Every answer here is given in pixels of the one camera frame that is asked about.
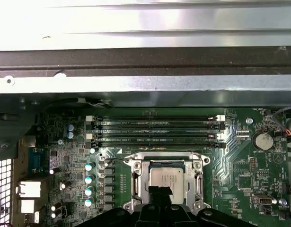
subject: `black chip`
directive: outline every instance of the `black chip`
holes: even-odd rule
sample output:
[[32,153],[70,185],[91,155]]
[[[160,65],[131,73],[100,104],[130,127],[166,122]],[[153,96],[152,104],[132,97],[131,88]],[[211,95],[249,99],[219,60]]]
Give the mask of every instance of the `black chip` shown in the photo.
[[86,125],[86,130],[93,130],[93,125],[92,124],[87,124]]
[[52,150],[51,151],[51,156],[57,157],[57,151],[56,150]]
[[86,149],[91,149],[92,148],[92,143],[85,143],[85,148]]
[[275,137],[282,137],[282,136],[285,136],[285,133],[283,133],[282,131],[275,131],[274,136]]
[[225,130],[226,129],[226,126],[225,126],[224,122],[220,122],[219,129],[220,130]]
[[80,212],[80,213],[79,213],[79,217],[80,217],[80,218],[86,218],[86,217],[87,217],[86,212]]
[[226,148],[226,143],[219,143],[219,148]]
[[64,160],[64,162],[69,162],[70,161],[70,156],[64,156],[63,160]]
[[76,174],[77,179],[82,179],[83,175],[82,174]]

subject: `integrated circuit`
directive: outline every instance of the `integrated circuit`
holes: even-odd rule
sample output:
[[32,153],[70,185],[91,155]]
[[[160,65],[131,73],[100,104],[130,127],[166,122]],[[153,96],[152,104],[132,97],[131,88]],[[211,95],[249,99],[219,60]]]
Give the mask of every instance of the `integrated circuit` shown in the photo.
[[83,177],[83,174],[80,174],[80,173],[76,174],[76,178],[77,178],[78,180],[81,180],[82,177]]
[[70,161],[70,157],[69,156],[64,156],[63,157],[63,161],[64,162],[69,162]]
[[182,168],[161,167],[150,169],[149,186],[170,187],[173,204],[183,204],[185,197],[185,174]]
[[252,190],[252,176],[250,175],[239,175],[238,176],[238,189],[239,190]]

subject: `ram slot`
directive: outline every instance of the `ram slot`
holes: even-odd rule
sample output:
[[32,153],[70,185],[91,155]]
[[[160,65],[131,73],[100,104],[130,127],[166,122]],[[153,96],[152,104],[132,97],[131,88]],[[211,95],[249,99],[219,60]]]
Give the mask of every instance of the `ram slot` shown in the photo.
[[171,147],[207,147],[207,148],[225,148],[225,143],[215,143],[215,142],[178,142],[178,143],[171,143],[171,142],[139,142],[139,143],[131,143],[131,142],[99,142],[95,143],[95,146],[98,148],[140,148],[140,147],[146,147],[146,148],[171,148]]

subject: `screw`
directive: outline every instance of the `screw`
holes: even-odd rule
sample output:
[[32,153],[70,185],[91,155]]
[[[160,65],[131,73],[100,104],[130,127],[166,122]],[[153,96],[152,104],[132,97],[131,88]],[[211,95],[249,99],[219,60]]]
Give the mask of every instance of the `screw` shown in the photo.
[[246,119],[246,124],[252,124],[252,123],[254,123],[254,120],[252,118],[248,117]]
[[201,168],[201,164],[199,162],[195,162],[194,163],[194,168],[195,169],[200,169]]
[[6,149],[8,147],[9,147],[9,143],[7,142],[0,144],[0,149]]
[[203,214],[205,214],[206,216],[211,216],[212,212],[210,210],[206,210],[203,212]]
[[179,207],[176,206],[176,205],[172,205],[170,208],[171,208],[172,210],[179,210]]
[[12,76],[6,76],[6,83],[9,84],[10,86],[13,86],[15,83],[15,79]]
[[136,169],[139,169],[141,167],[141,163],[140,162],[136,162],[134,166],[135,166]]
[[38,104],[39,104],[39,102],[37,100],[32,102],[32,105],[38,105]]

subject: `green circuit board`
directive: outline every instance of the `green circuit board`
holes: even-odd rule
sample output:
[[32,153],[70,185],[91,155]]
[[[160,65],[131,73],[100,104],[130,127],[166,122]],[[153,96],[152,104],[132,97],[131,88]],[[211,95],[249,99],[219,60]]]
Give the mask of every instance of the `green circuit board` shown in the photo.
[[[266,108],[115,108],[43,114],[44,130],[39,134],[38,148],[46,151],[50,168],[62,170],[54,175],[49,205],[58,201],[71,205],[67,217],[51,219],[48,214],[47,223],[76,226],[112,207],[123,207],[132,197],[131,168],[123,163],[130,154],[192,151],[211,160],[203,168],[205,203],[259,227],[289,226],[290,220],[278,215],[278,210],[289,208],[287,139],[268,113]],[[215,116],[225,119],[207,120]],[[284,114],[279,119],[285,123]],[[97,122],[100,127],[89,130],[87,125]],[[75,126],[71,139],[69,124]],[[151,137],[145,137],[149,131]],[[222,141],[205,137],[207,133],[221,133]],[[95,145],[96,151],[90,154],[90,141],[94,139],[97,143],[91,146]],[[104,174],[100,170],[104,168],[102,157],[111,160],[108,167],[113,169],[113,189],[107,193],[113,196],[108,202],[104,201],[105,189],[100,183],[100,174]],[[91,171],[85,170],[88,162],[96,164]],[[89,174],[96,179],[86,185]],[[60,182],[68,180],[71,185],[61,191]],[[89,186],[95,189],[94,201],[86,207],[84,191]],[[271,196],[273,204],[261,207],[254,194]],[[288,204],[279,204],[280,199]]]

